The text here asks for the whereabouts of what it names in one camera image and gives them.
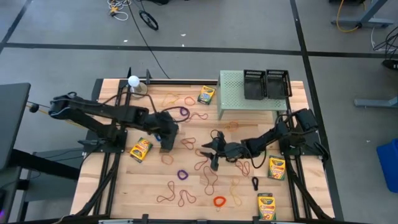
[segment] gray floor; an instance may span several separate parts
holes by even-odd
[[[338,6],[327,0],[296,0],[307,49],[316,52],[371,53],[371,29],[350,34],[330,24]],[[24,0],[0,0],[0,39]],[[144,3],[160,30],[138,21],[148,43],[162,47],[230,47],[300,50],[289,0],[173,0],[166,6]],[[398,2],[376,14],[397,20]],[[345,6],[341,15],[358,15],[362,6]],[[381,41],[392,29],[376,29]],[[9,42],[28,44],[144,45],[131,19],[107,16],[107,4],[96,0],[33,0]],[[216,78],[220,70],[288,69],[305,83],[301,56],[198,52],[155,52],[172,78]],[[376,147],[397,137],[397,111],[355,108],[355,98],[388,99],[397,95],[398,72],[382,59],[310,57],[319,103],[329,138],[344,218],[365,223],[396,223],[398,195],[390,193],[378,163]],[[0,54],[0,83],[29,82],[29,99],[48,104],[68,91],[89,98],[95,78],[125,77],[147,68],[163,78],[149,52],[121,50],[12,49]],[[26,113],[16,148],[49,151],[78,147],[85,130]],[[36,202],[28,220],[61,217],[72,200]]]

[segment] wooden tabletop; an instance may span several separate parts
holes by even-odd
[[[104,102],[115,95],[118,83],[119,80],[117,79],[105,79],[98,101]],[[294,220],[287,179],[281,181],[267,178],[269,156],[280,156],[277,142],[267,147],[267,159],[264,166],[260,169],[253,169],[252,165],[250,165],[248,177],[243,176],[241,170],[235,164],[228,163],[221,158],[217,172],[218,180],[214,184],[214,194],[207,195],[212,193],[211,187],[206,188],[207,194],[205,193],[205,187],[208,183],[206,176],[210,179],[210,183],[214,182],[216,176],[210,173],[209,168],[205,169],[205,176],[203,171],[204,166],[199,170],[195,170],[194,165],[197,162],[203,161],[203,157],[197,156],[195,150],[187,149],[180,141],[184,138],[196,138],[194,148],[202,149],[202,144],[211,141],[210,131],[218,129],[224,132],[227,142],[240,142],[241,139],[255,138],[264,134],[274,126],[274,118],[270,111],[226,111],[223,119],[218,121],[216,96],[213,97],[211,105],[199,103],[193,106],[185,105],[184,99],[188,96],[196,99],[200,90],[200,85],[148,86],[148,93],[153,97],[157,110],[171,106],[186,106],[191,113],[207,113],[208,119],[200,119],[198,116],[194,116],[190,122],[178,124],[180,131],[176,137],[174,148],[169,154],[174,159],[171,165],[162,163],[161,157],[163,154],[159,153],[160,144],[155,140],[155,137],[148,136],[146,133],[135,129],[128,130],[126,152],[121,156],[118,170],[111,218],[141,218],[142,214],[147,213],[149,214],[149,218],[154,219],[252,220],[253,216],[258,215],[257,194],[273,193],[276,202],[277,219],[281,221]],[[292,92],[293,97],[290,98],[292,109],[308,108],[303,83],[292,82]],[[168,93],[173,93],[177,96],[167,95]],[[174,104],[167,104],[167,102],[176,99],[178,100]],[[148,98],[132,98],[130,105],[145,106],[152,112]],[[175,119],[181,118],[177,110],[170,113]],[[109,123],[108,119],[97,119],[102,123]],[[226,127],[231,121],[239,124],[237,130],[234,131]],[[138,163],[129,156],[129,151],[141,137],[151,141],[154,147],[144,161]],[[262,161],[263,156],[264,153],[255,158],[254,163],[258,165]],[[71,214],[81,210],[97,188],[103,157],[103,153],[92,153],[83,164]],[[240,161],[250,162],[250,160],[245,159]],[[308,191],[324,212],[334,217],[321,160],[316,156],[302,156],[302,165]],[[180,169],[188,172],[189,176],[186,180],[179,180],[177,178],[177,172]],[[254,191],[252,186],[251,177],[253,176],[259,179],[259,190],[257,192]],[[239,181],[238,186],[233,189],[233,192],[234,195],[240,198],[240,206],[238,199],[235,198],[234,201],[230,193],[232,180],[235,182]],[[166,197],[172,195],[170,189],[167,187],[167,183],[170,181],[174,181],[175,183],[174,200],[157,202],[157,197],[160,195]],[[178,201],[180,200],[181,190],[187,190],[191,195],[196,197],[196,201],[189,203],[185,193],[183,193],[185,205],[179,207]],[[300,216],[304,217],[302,198],[297,188],[296,192]],[[108,188],[104,191],[101,213],[104,213],[107,194]],[[225,205],[219,211],[213,205],[213,199],[217,196],[224,196],[226,198]]]

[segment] white ball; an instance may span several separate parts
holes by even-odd
[[[139,78],[135,75],[132,75],[129,77],[128,82],[130,86],[137,87],[139,85]]]

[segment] yellow crayon box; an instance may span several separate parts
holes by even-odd
[[[285,179],[285,160],[276,156],[269,156],[268,177],[277,180]]]
[[[198,96],[198,102],[209,105],[211,102],[211,98],[213,97],[215,91],[216,91],[216,89],[214,89],[214,88],[210,88],[208,86],[203,86],[200,90],[200,95]]]
[[[259,201],[259,216],[261,220],[276,220],[275,198],[271,193],[257,194]]]
[[[142,162],[153,144],[144,138],[140,138],[137,144],[131,149],[130,156],[136,161]]]

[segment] black mesh basket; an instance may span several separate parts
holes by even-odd
[[[265,97],[266,71],[243,70],[244,98],[247,100],[262,100]]]
[[[266,97],[283,100],[292,96],[289,72],[287,70],[267,70]]]

